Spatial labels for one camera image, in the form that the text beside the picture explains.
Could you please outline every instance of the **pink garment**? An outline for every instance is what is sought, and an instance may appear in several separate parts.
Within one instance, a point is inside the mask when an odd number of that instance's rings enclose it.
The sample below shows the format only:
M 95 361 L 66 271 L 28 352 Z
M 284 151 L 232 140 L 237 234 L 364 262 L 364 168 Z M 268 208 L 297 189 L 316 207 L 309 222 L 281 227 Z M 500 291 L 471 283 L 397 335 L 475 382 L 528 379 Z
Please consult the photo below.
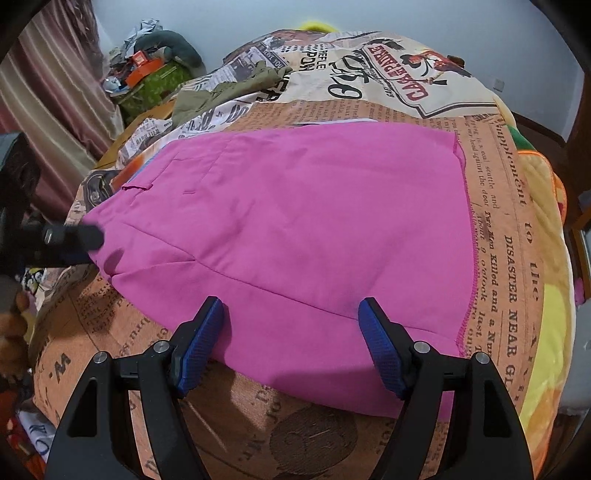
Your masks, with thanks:
M 453 134 L 407 124 L 208 134 L 166 146 L 85 221 L 105 230 L 101 273 L 151 319 L 175 329 L 218 296 L 214 358 L 295 397 L 395 416 L 357 308 L 375 297 L 414 340 L 462 354 L 464 165 Z

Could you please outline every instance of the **pile of clutter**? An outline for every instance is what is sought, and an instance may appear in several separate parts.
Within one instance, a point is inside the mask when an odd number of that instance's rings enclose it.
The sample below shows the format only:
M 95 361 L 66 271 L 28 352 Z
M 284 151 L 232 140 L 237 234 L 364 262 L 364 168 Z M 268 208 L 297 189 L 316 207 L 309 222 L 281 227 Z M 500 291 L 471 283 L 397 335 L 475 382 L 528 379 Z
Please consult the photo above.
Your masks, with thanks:
M 111 96 L 124 95 L 144 77 L 175 60 L 193 77 L 205 73 L 199 53 L 176 32 L 164 30 L 159 20 L 142 20 L 121 47 L 109 52 L 109 67 L 103 88 Z

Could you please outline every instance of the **white wall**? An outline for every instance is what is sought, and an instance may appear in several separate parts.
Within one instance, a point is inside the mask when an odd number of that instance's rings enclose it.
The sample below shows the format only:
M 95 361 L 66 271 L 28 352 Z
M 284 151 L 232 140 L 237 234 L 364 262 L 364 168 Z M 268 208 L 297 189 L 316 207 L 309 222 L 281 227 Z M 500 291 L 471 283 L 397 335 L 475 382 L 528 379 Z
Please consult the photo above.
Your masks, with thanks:
M 209 70 L 249 40 L 307 20 L 339 30 L 384 30 L 466 60 L 513 111 L 567 135 L 582 85 L 579 64 L 529 0 L 93 0 L 119 44 L 141 18 L 157 18 L 196 48 Z

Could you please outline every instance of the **curtain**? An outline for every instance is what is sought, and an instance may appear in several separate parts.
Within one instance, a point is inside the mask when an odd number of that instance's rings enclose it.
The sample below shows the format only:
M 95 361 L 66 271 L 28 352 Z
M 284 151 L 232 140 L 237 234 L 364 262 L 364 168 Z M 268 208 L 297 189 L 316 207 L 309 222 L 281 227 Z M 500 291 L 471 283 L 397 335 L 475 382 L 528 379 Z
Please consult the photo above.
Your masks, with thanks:
M 64 220 L 78 185 L 123 131 L 102 89 L 90 0 L 52 0 L 0 64 L 0 132 L 23 131 L 41 167 L 33 205 Z

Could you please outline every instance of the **blue gripper pad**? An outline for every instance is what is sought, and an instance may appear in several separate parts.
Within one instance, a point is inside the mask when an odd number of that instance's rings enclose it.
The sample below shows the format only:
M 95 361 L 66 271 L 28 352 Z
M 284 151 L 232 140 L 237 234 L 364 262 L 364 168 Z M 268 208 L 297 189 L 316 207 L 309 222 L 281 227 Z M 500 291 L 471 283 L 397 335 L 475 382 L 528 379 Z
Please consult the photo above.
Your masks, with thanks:
M 222 331 L 223 319 L 223 303 L 217 299 L 195 333 L 181 361 L 181 375 L 176 385 L 181 398 L 199 385 L 207 359 Z
M 405 400 L 408 388 L 402 380 L 402 359 L 367 300 L 359 304 L 358 318 L 361 333 L 384 387 Z

